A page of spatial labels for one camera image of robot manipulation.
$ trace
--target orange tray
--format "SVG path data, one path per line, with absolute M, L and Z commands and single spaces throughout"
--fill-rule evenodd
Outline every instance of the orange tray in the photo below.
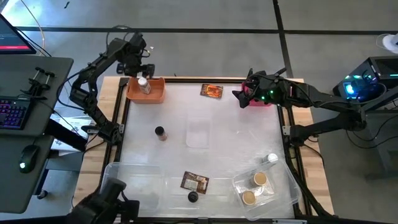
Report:
M 141 92 L 138 79 L 130 78 L 127 86 L 127 98 L 135 103 L 163 103 L 166 94 L 164 78 L 148 80 L 150 93 Z

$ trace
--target rgb keyboard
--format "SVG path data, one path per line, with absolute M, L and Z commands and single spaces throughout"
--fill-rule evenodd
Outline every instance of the rgb keyboard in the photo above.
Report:
M 29 113 L 29 99 L 0 96 L 0 129 L 24 129 Z

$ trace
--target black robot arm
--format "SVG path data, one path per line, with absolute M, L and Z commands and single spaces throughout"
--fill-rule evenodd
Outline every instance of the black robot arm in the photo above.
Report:
M 243 85 L 244 89 L 233 91 L 240 107 L 245 108 L 251 100 L 255 100 L 284 108 L 313 106 L 340 112 L 335 118 L 308 126 L 285 126 L 284 134 L 289 136 L 290 143 L 295 146 L 303 146 L 305 140 L 313 135 L 339 129 L 359 131 L 366 127 L 364 111 L 358 101 L 321 93 L 306 83 L 287 80 L 280 76 L 284 72 L 285 68 L 273 75 L 267 75 L 265 71 L 253 74 L 250 70 Z
M 124 65 L 125 75 L 137 77 L 137 73 L 142 72 L 143 77 L 149 76 L 149 78 L 152 78 L 155 65 L 141 65 L 145 47 L 145 40 L 140 33 L 135 33 L 130 41 L 115 38 L 109 44 L 107 51 L 99 54 L 97 59 L 80 71 L 78 78 L 73 82 L 69 99 L 93 118 L 98 136 L 112 145 L 121 140 L 123 129 L 119 124 L 109 121 L 98 108 L 96 99 L 98 95 L 97 79 L 115 61 Z M 82 85 L 85 83 L 88 84 L 88 91 L 82 89 Z

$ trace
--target computer mouse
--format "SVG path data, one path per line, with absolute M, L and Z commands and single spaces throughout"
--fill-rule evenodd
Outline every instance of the computer mouse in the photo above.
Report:
M 27 174 L 35 168 L 39 149 L 39 146 L 28 145 L 22 150 L 21 158 L 19 159 L 19 171 L 21 173 Z

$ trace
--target monitor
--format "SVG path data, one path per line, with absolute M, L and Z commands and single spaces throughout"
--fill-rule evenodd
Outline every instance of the monitor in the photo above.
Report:
M 36 50 L 1 14 L 0 54 L 36 54 Z

